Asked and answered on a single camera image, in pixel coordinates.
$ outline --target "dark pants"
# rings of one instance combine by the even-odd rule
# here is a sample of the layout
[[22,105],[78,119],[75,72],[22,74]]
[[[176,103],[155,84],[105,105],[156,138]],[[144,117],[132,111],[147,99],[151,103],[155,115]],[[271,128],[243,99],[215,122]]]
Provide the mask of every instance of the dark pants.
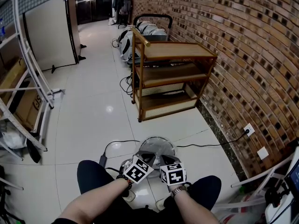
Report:
[[[111,175],[102,166],[90,160],[79,163],[77,178],[81,194],[113,181]],[[188,188],[190,197],[209,210],[216,203],[220,190],[221,180],[215,176],[201,178]],[[110,223],[111,221],[114,223],[116,221],[127,223],[132,222],[133,217],[137,216],[144,219],[140,223],[151,223],[152,221],[158,221],[158,223],[183,223],[179,209],[172,197],[165,200],[164,206],[165,209],[159,213],[149,209],[132,210],[127,202],[119,196],[104,213],[94,220],[94,223]]]

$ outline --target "elevator door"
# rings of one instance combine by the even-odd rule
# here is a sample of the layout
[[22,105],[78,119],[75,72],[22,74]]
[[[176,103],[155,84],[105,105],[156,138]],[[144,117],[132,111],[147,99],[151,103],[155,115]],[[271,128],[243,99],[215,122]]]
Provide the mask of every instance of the elevator door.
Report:
[[106,20],[111,17],[112,0],[76,0],[78,24]]

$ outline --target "brick wall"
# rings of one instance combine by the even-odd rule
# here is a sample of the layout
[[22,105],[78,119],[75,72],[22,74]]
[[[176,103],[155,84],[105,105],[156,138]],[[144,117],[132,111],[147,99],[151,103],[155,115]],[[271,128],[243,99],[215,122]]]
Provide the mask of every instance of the brick wall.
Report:
[[[299,0],[133,0],[133,16],[169,14],[171,39],[218,51],[202,102],[234,144],[249,175],[283,159],[299,137]],[[152,19],[160,27],[168,22]],[[257,150],[270,154],[260,160]]]

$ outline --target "person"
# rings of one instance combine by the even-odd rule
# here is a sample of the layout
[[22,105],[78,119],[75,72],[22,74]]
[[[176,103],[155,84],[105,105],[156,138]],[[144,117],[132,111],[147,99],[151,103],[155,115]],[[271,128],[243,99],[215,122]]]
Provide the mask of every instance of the person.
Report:
[[114,180],[94,161],[81,161],[77,169],[81,196],[73,200],[53,224],[105,224],[105,223],[168,223],[168,224],[217,224],[211,213],[221,190],[218,177],[199,179],[179,190],[164,202],[164,210],[157,213],[148,208],[133,210],[121,197],[129,182],[124,178]]

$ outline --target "white rack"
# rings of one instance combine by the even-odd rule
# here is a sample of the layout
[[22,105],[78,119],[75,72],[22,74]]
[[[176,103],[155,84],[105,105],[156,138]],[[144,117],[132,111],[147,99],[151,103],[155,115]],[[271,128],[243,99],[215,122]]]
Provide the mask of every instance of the white rack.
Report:
[[[2,99],[0,98],[0,109],[3,112],[3,116],[0,118],[0,120],[3,119],[8,119],[11,123],[14,124],[14,126],[26,137],[25,143],[28,140],[32,142],[32,144],[41,149],[42,151],[47,151],[47,148],[42,144],[43,136],[45,134],[45,123],[47,120],[47,115],[49,114],[50,109],[54,108],[54,105],[52,101],[54,100],[54,94],[53,91],[50,89],[50,86],[44,77],[42,71],[40,70],[37,61],[35,60],[35,57],[33,55],[33,52],[28,44],[28,42],[24,39],[24,36],[21,31],[21,25],[20,25],[20,20],[19,20],[19,5],[18,5],[18,0],[12,0],[13,4],[13,13],[14,13],[14,26],[15,26],[15,34],[12,36],[8,37],[5,39],[2,44],[0,44],[0,49],[4,47],[7,43],[9,43],[11,40],[14,38],[17,38],[19,41],[19,46],[21,48],[21,52],[23,55],[23,59],[25,61],[25,64],[27,66],[26,71],[20,78],[18,84],[16,85],[15,88],[13,89],[0,89],[0,92],[12,92],[12,95],[8,101],[8,104],[5,105]],[[20,88],[20,85],[22,84],[23,80],[30,75],[33,82],[34,82],[34,87],[28,87],[28,88]],[[9,111],[9,107],[17,93],[17,91],[23,91],[23,90],[36,90],[38,95],[42,99],[42,104],[41,108],[39,110],[39,113],[37,115],[35,127],[32,130],[32,132],[37,132],[37,129],[39,127],[39,123],[41,122],[40,125],[40,132],[39,132],[39,138],[38,140],[33,137],[20,123],[19,121],[13,116],[13,114]],[[17,157],[20,160],[23,160],[22,157],[14,153],[11,149],[7,147],[6,144],[0,142],[0,146],[5,148],[9,153],[11,153],[13,156]]]

